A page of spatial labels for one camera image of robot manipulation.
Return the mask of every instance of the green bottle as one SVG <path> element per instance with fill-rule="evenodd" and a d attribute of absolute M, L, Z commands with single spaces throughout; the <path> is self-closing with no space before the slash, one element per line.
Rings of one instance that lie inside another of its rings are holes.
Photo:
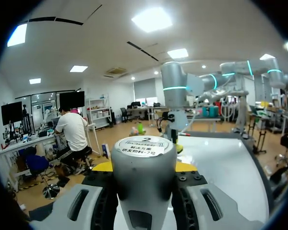
<path fill-rule="evenodd" d="M 139 122 L 138 124 L 138 131 L 139 131 L 139 134 L 143 133 L 143 124 L 141 122 Z"/>

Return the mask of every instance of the blue chair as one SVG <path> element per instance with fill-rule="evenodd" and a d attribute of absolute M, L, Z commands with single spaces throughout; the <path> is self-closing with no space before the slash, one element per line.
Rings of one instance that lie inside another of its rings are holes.
<path fill-rule="evenodd" d="M 43 189 L 43 195 L 46 199 L 53 199 L 60 193 L 60 187 L 57 184 L 48 184 L 44 178 L 42 172 L 49 167 L 49 162 L 45 157 L 37 156 L 34 154 L 28 154 L 25 157 L 26 164 L 32 175 L 40 175 L 46 183 L 46 187 Z"/>

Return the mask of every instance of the teal container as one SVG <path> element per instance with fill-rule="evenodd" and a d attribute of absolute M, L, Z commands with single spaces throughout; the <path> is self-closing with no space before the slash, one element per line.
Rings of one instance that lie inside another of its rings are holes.
<path fill-rule="evenodd" d="M 202 114 L 203 114 L 203 116 L 208 116 L 208 111 L 207 111 L 206 107 L 202 108 Z"/>
<path fill-rule="evenodd" d="M 218 115 L 218 107 L 217 106 L 209 107 L 209 117 L 217 117 L 217 115 Z"/>

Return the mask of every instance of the air conditioner vent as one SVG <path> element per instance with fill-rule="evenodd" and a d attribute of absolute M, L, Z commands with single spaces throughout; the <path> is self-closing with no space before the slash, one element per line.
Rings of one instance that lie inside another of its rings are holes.
<path fill-rule="evenodd" d="M 117 67 L 117 68 L 109 69 L 106 73 L 107 73 L 107 74 L 121 75 L 121 74 L 124 74 L 124 73 L 126 73 L 126 72 L 127 72 L 127 70 L 126 70 L 125 68 Z"/>

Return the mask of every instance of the window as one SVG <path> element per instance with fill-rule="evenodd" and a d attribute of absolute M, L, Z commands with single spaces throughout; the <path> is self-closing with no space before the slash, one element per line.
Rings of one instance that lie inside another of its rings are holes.
<path fill-rule="evenodd" d="M 139 98 L 139 99 L 135 99 L 136 102 L 140 102 L 140 104 L 146 104 L 146 98 Z"/>
<path fill-rule="evenodd" d="M 157 97 L 147 97 L 146 101 L 147 101 L 148 106 L 154 106 L 154 103 L 158 102 L 158 98 Z"/>
<path fill-rule="evenodd" d="M 147 98 L 139 98 L 135 99 L 136 102 L 140 102 L 142 104 L 146 104 L 147 106 L 154 106 L 154 103 L 158 102 L 157 97 L 147 97 Z"/>

